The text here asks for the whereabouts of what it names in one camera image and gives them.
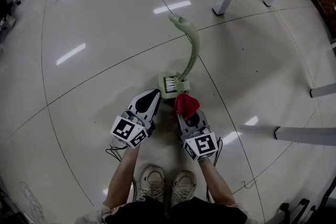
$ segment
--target red object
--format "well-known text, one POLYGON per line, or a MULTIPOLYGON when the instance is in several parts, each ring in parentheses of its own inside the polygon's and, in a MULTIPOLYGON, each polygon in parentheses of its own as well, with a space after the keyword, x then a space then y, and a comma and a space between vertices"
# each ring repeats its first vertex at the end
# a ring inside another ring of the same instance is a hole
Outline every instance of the red object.
POLYGON ((195 114, 199 107, 200 103, 195 98, 186 93, 181 93, 175 99, 174 112, 184 115, 184 120, 187 120, 195 114))

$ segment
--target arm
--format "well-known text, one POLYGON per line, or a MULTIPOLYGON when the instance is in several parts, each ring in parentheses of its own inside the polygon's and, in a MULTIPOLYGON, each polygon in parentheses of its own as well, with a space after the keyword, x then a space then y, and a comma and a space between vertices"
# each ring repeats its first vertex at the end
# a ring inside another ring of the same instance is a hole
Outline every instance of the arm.
POLYGON ((198 163, 215 203, 227 206, 234 205, 236 201, 229 186, 216 170, 210 159, 203 159, 198 163))
POLYGON ((134 149, 128 147, 117 170, 114 172, 106 200, 103 203, 110 209, 124 205, 127 202, 139 148, 139 146, 134 149))

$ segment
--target scrub brush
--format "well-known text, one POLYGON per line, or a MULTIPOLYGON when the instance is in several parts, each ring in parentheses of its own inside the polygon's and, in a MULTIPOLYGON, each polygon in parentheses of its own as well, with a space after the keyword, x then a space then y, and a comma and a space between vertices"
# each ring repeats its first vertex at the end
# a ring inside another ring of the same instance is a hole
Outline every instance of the scrub brush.
POLYGON ((188 93, 190 91, 190 83, 186 76, 197 60, 200 43, 197 29, 191 22, 176 14, 169 14, 169 20, 177 29, 187 35, 192 44, 192 52, 189 63, 181 74, 174 71, 159 75, 159 88, 163 99, 176 98, 180 93, 188 93))

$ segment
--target sneaker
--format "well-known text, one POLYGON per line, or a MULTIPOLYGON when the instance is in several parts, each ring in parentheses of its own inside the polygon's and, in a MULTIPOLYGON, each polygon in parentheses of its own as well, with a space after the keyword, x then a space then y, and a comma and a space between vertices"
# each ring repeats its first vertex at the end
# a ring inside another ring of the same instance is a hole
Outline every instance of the sneaker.
POLYGON ((159 166, 148 166, 140 177, 139 198, 144 199, 144 196, 149 196, 163 202, 165 183, 163 169, 159 166))
POLYGON ((15 25, 15 23, 16 23, 16 19, 13 18, 13 17, 12 17, 11 15, 9 15, 9 14, 6 15, 6 21, 7 21, 7 23, 8 23, 8 25, 9 25, 10 28, 13 28, 14 25, 15 25))
POLYGON ((179 172, 172 182, 172 199, 170 206, 173 207, 180 202, 188 201, 193 198, 196 185, 196 178, 192 172, 179 172))

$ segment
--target floor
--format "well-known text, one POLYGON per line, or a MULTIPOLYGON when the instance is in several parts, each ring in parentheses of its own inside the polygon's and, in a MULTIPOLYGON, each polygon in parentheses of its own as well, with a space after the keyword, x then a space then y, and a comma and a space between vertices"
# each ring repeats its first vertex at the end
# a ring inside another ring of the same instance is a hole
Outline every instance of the floor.
MULTIPOLYGON (((201 39, 190 75, 212 131, 223 139, 217 169, 260 223, 279 206, 318 205, 336 175, 336 148, 277 141, 276 126, 336 127, 336 95, 309 90, 336 82, 326 27, 310 0, 22 0, 3 37, 0 61, 0 175, 35 223, 73 223, 99 206, 118 165, 105 153, 110 129, 131 98, 157 75, 183 70, 191 45, 168 19, 192 21, 201 39)), ((162 104, 156 133, 140 149, 168 181, 180 169, 205 182, 176 141, 172 108, 162 104)))

